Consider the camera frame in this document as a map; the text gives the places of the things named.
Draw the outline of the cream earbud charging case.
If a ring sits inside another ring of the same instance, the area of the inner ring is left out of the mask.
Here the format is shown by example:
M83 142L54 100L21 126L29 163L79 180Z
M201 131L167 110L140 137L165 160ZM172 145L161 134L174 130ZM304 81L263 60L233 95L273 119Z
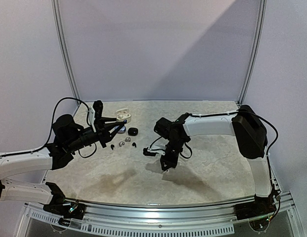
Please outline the cream earbud charging case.
M122 108L117 110L115 112L115 115L117 121L125 121L126 123L129 123L132 120L132 115L128 108Z

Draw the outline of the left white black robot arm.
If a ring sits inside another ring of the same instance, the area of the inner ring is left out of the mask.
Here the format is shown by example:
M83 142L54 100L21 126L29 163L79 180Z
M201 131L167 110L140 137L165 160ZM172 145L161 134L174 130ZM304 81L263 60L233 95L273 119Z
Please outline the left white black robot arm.
M61 189L51 182L44 184L11 180L10 177L37 170L64 168L76 151L99 142L102 147L111 142L127 120L94 118L93 125L83 127L70 114L60 116L52 124L54 141L31 151L0 153L0 201L17 200L60 205L65 201Z

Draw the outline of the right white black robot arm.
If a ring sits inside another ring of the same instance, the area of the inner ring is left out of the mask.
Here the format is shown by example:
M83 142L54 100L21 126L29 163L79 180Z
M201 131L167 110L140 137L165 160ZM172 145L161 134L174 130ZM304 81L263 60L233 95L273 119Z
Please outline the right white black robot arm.
M161 169L176 168L178 157L193 136L228 135L235 137L239 153L248 160L255 183L255 195L267 198L273 190L268 161L271 144L268 143L267 120L257 115L250 106L219 114L182 114L174 121L160 118L155 126L161 138L168 141L165 148L149 147L148 151L160 154Z

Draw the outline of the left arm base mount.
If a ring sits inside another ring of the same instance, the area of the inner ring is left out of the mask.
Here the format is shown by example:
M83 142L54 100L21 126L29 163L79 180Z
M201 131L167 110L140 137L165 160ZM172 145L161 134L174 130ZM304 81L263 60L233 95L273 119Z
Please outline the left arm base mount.
M65 201L62 204L45 204L43 210L62 216L64 219L83 220L87 206L76 201Z

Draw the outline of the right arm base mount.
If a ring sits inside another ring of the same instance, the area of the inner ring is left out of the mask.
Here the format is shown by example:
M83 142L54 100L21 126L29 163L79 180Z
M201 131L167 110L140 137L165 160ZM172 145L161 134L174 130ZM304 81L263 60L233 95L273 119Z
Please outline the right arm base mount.
M266 216L268 214L276 214L278 208L272 197L257 197L251 202L236 204L234 213L237 220L244 220L254 217Z

